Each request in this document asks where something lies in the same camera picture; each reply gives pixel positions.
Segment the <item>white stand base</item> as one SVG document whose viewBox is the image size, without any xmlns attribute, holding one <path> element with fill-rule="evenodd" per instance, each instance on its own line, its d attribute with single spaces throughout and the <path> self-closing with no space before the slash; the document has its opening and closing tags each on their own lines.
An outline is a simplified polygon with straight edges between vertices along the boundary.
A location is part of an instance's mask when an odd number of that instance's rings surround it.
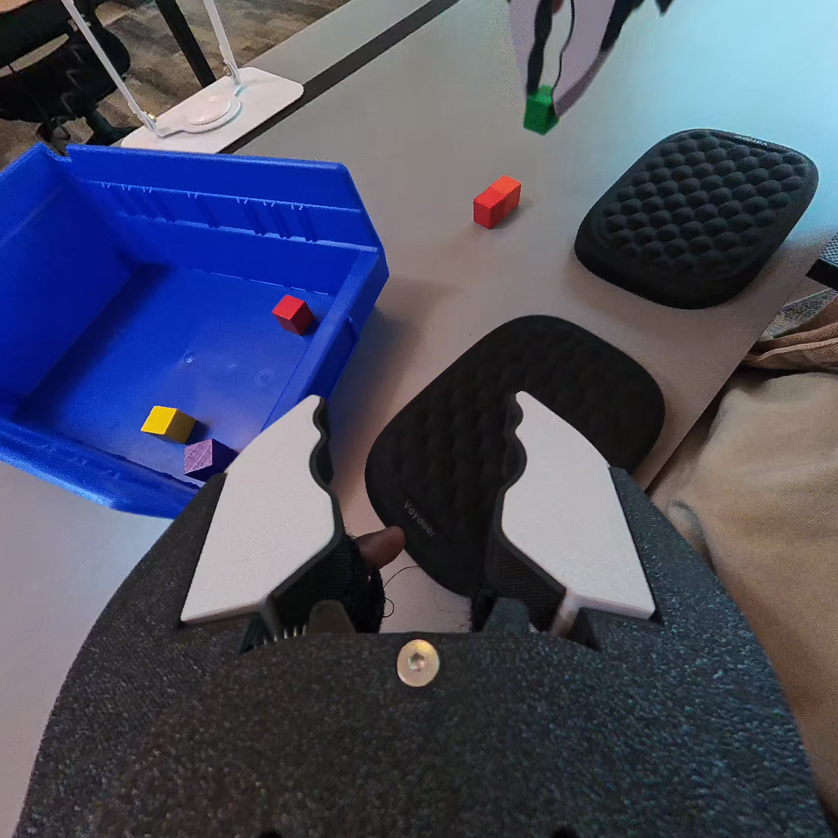
<svg viewBox="0 0 838 838">
<path fill-rule="evenodd" d="M 123 148 L 155 152 L 222 152 L 266 120 L 300 99 L 303 87 L 296 81 L 255 68 L 240 69 L 214 1 L 204 1 L 228 74 L 178 103 L 161 117 L 141 109 L 124 84 L 106 51 L 74 2 L 62 3 L 89 47 L 141 121 L 141 128 L 121 140 Z"/>
</svg>

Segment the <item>green wooden cube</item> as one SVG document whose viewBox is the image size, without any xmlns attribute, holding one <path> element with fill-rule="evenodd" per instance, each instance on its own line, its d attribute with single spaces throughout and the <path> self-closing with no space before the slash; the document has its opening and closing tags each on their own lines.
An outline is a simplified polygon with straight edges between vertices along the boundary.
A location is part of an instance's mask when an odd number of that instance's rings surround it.
<svg viewBox="0 0 838 838">
<path fill-rule="evenodd" d="M 534 92 L 527 94 L 523 119 L 523 128 L 526 131 L 545 136 L 558 121 L 551 86 L 539 86 Z"/>
</svg>

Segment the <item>yellow wooden cube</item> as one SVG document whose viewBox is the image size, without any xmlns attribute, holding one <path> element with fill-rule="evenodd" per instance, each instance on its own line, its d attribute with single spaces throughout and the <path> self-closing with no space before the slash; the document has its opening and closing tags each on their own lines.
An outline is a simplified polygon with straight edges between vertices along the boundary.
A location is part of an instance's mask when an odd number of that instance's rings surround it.
<svg viewBox="0 0 838 838">
<path fill-rule="evenodd" d="M 177 408 L 155 405 L 141 425 L 141 432 L 169 442 L 186 444 L 196 422 L 193 416 Z"/>
</svg>

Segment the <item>red wooden cube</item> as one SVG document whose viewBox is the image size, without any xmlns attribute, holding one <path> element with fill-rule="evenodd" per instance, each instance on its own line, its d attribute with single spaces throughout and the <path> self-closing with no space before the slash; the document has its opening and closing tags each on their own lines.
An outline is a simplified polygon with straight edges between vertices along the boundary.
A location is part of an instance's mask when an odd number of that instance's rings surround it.
<svg viewBox="0 0 838 838">
<path fill-rule="evenodd" d="M 291 294 L 285 294 L 275 304 L 271 314 L 284 330 L 299 337 L 309 331 L 315 323 L 315 317 L 309 305 L 303 299 Z"/>
<path fill-rule="evenodd" d="M 505 217 L 505 193 L 494 186 L 474 198 L 474 223 L 486 229 L 493 229 Z"/>
</svg>

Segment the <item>person's left hand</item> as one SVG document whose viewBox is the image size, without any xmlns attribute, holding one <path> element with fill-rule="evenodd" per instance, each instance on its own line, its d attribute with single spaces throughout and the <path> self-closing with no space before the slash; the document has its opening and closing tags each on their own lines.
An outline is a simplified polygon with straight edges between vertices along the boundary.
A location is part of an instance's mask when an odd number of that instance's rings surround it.
<svg viewBox="0 0 838 838">
<path fill-rule="evenodd" d="M 361 558 L 379 569 L 391 564 L 403 552 L 405 533 L 398 526 L 386 527 L 355 539 Z"/>
</svg>

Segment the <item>blue plastic bin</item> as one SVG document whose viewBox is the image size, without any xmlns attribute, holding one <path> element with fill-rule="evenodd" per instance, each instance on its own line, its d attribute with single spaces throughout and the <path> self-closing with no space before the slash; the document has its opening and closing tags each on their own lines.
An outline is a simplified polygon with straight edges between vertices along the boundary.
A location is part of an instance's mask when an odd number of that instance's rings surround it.
<svg viewBox="0 0 838 838">
<path fill-rule="evenodd" d="M 1 181 L 2 463 L 120 512 L 199 491 L 153 406 L 241 451 L 330 397 L 389 277 L 340 162 L 39 145 Z"/>
</svg>

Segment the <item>black table leg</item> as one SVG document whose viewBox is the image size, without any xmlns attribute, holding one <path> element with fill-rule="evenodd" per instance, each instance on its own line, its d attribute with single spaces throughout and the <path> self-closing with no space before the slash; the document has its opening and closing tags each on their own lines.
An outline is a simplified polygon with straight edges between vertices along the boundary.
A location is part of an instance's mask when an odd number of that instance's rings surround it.
<svg viewBox="0 0 838 838">
<path fill-rule="evenodd" d="M 180 52 L 186 58 L 201 88 L 216 80 L 202 48 L 199 45 L 177 1 L 154 1 L 169 28 Z"/>
</svg>

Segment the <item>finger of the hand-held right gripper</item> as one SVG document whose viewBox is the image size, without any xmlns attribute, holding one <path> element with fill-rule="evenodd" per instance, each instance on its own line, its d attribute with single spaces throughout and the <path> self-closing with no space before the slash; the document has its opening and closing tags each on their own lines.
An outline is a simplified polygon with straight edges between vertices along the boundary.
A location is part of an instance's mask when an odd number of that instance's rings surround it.
<svg viewBox="0 0 838 838">
<path fill-rule="evenodd" d="M 525 94 L 537 92 L 557 1 L 510 1 L 509 26 Z"/>
<path fill-rule="evenodd" d="M 628 1 L 571 1 L 571 28 L 552 90 L 558 119 L 581 98 L 601 69 L 629 16 Z"/>
</svg>

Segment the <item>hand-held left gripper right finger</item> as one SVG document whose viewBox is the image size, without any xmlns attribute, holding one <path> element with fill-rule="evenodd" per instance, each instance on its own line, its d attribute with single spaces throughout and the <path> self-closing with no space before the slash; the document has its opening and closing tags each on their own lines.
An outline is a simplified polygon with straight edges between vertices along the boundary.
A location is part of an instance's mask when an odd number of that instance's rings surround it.
<svg viewBox="0 0 838 838">
<path fill-rule="evenodd" d="M 505 477 L 488 528 L 488 593 L 529 630 L 569 637 L 585 613 L 651 625 L 656 604 L 608 461 L 528 392 L 505 425 Z"/>
</svg>

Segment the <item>black office chair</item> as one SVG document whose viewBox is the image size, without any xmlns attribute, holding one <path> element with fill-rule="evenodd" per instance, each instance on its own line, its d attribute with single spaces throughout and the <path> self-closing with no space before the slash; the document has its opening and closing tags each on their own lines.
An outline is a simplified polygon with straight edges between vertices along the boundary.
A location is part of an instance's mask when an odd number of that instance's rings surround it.
<svg viewBox="0 0 838 838">
<path fill-rule="evenodd" d="M 130 127 L 99 112 L 117 86 L 59 1 L 14 2 L 1 14 L 1 117 L 33 123 L 59 153 L 70 141 L 67 122 L 84 120 L 90 145 L 112 145 Z"/>
</svg>

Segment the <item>black wrist rest pad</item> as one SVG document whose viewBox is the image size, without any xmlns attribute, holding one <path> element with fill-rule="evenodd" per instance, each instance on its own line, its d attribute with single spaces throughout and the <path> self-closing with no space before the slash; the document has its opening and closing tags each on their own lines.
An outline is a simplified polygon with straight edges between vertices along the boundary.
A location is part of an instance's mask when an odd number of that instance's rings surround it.
<svg viewBox="0 0 838 838">
<path fill-rule="evenodd" d="M 658 141 L 602 194 L 574 252 L 617 288 L 671 309 L 738 296 L 809 208 L 815 163 L 797 150 L 695 128 Z"/>
<path fill-rule="evenodd" d="M 530 315 L 477 341 L 389 421 L 364 470 L 381 522 L 401 527 L 412 560 L 460 596 L 481 582 L 517 392 L 533 395 L 630 474 L 665 421 L 654 378 L 574 323 Z"/>
</svg>

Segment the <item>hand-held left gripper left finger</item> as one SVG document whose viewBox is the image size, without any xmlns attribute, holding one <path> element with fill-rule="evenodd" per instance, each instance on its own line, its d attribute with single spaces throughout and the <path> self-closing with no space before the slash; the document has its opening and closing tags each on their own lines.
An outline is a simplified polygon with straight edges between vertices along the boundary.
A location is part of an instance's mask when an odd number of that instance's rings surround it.
<svg viewBox="0 0 838 838">
<path fill-rule="evenodd" d="M 302 399 L 247 445 L 225 480 L 180 620 L 259 613 L 280 629 L 274 597 L 340 543 L 343 521 L 330 476 L 326 402 Z"/>
</svg>

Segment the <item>purple wooden cube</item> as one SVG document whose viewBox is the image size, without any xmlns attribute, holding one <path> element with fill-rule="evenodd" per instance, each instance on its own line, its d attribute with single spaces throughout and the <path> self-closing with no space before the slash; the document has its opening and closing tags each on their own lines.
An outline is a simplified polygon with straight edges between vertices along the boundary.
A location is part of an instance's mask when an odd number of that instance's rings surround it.
<svg viewBox="0 0 838 838">
<path fill-rule="evenodd" d="M 237 456 L 235 449 L 215 438 L 208 438 L 184 448 L 183 473 L 186 477 L 205 482 L 223 473 Z"/>
</svg>

